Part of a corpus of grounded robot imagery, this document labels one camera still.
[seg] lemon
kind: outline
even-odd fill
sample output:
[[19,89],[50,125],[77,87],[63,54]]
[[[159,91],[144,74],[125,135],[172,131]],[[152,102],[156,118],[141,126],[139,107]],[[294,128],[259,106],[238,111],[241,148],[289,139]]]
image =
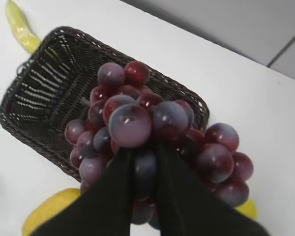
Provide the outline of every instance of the lemon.
[[22,226],[22,236],[29,236],[40,225],[72,204],[79,196],[80,190],[77,188],[68,188],[51,196],[26,219]]

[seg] banana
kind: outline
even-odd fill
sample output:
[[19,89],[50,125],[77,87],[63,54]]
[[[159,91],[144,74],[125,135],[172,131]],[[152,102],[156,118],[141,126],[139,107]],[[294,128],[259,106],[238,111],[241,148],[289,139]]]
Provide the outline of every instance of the banana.
[[5,15],[15,39],[28,53],[34,53],[40,45],[40,40],[30,31],[24,15],[13,0],[7,1]]

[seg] table surface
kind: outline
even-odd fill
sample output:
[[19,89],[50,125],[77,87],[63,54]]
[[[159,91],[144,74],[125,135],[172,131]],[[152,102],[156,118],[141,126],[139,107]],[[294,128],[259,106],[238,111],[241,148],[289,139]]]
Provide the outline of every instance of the table surface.
[[[295,236],[295,81],[118,0],[19,0],[43,38],[58,26],[81,29],[199,94],[210,123],[226,122],[254,162],[248,184],[273,236]],[[0,0],[0,101],[29,56],[14,40]],[[20,236],[25,218],[73,178],[0,127],[0,236]],[[159,232],[132,227],[133,236]]]

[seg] artificial grape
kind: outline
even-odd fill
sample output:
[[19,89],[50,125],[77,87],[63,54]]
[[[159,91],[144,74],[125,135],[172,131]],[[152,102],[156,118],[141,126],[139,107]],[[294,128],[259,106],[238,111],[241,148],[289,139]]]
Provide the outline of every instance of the artificial grape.
[[78,169],[80,167],[82,160],[83,160],[83,157],[80,154],[80,150],[77,147],[73,148],[70,154],[71,165]]
[[79,169],[81,179],[87,184],[94,184],[102,175],[106,166],[107,162],[99,154],[96,154],[93,158],[83,159]]
[[153,93],[153,91],[146,85],[143,85],[141,88],[140,88],[140,92],[143,94],[143,93]]
[[137,99],[141,95],[141,92],[132,85],[123,85],[117,90],[117,94],[124,94],[132,97],[133,99]]
[[119,88],[124,83],[123,68],[116,63],[106,63],[102,65],[97,73],[100,85],[108,88]]
[[109,93],[109,89],[104,86],[98,86],[93,88],[92,92],[90,92],[89,100],[91,104],[94,104],[97,101],[107,100],[111,93]]
[[86,131],[85,122],[82,119],[70,121],[64,131],[65,138],[68,142],[76,144],[79,136]]
[[87,131],[81,134],[77,140],[77,148],[83,158],[92,158],[96,154],[93,146],[94,132]]
[[188,126],[184,109],[175,102],[162,102],[153,108],[155,134],[167,140],[178,138]]
[[193,109],[190,107],[189,103],[182,101],[182,100],[177,100],[175,101],[177,104],[179,104],[186,112],[187,117],[188,117],[188,126],[191,126],[194,122],[195,119],[195,113]]
[[217,123],[206,130],[207,143],[222,144],[231,151],[235,151],[239,145],[239,136],[236,130],[228,124]]
[[144,108],[127,104],[112,113],[108,127],[111,138],[118,146],[136,148],[149,139],[152,122]]
[[111,139],[108,127],[101,128],[94,137],[93,145],[95,149],[105,157],[112,157]]
[[103,109],[105,106],[105,100],[95,102],[88,110],[88,118],[95,127],[95,131],[98,131],[105,126],[103,119]]
[[109,124],[109,118],[118,107],[125,104],[136,104],[137,101],[128,95],[116,95],[109,98],[104,106],[103,119],[106,125]]
[[154,213],[154,206],[150,206],[145,202],[135,201],[132,208],[131,223],[142,225],[151,220]]
[[242,181],[249,180],[254,171],[251,159],[241,152],[234,152],[232,157],[234,161],[234,170],[231,178]]
[[156,156],[149,149],[140,149],[134,159],[135,199],[144,201],[156,186]]
[[82,181],[80,185],[80,192],[81,194],[85,194],[87,191],[91,189],[92,185]]
[[156,230],[160,230],[159,220],[158,220],[158,213],[157,208],[155,208],[152,219],[148,223],[152,228]]
[[242,181],[226,181],[219,184],[214,193],[231,207],[238,207],[248,200],[249,188]]
[[195,168],[214,183],[225,181],[233,172],[234,162],[230,151],[220,144],[206,144],[195,159]]
[[125,83],[141,88],[146,84],[149,77],[147,66],[139,61],[132,61],[124,68]]
[[149,109],[163,102],[163,98],[155,93],[143,93],[137,99],[137,102],[140,106],[144,107],[145,109]]

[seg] dark brown basket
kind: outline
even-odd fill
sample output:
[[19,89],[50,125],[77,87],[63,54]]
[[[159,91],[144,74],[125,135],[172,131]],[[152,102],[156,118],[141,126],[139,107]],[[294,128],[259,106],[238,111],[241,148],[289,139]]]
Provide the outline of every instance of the dark brown basket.
[[[90,35],[69,27],[52,31],[38,50],[17,71],[0,105],[0,124],[22,143],[80,181],[70,165],[72,146],[64,139],[66,124],[85,118],[89,98],[97,86],[97,71],[109,61],[125,66],[131,57]],[[150,69],[147,84],[165,100],[185,100],[195,111],[197,126],[205,130],[209,110],[194,92]]]

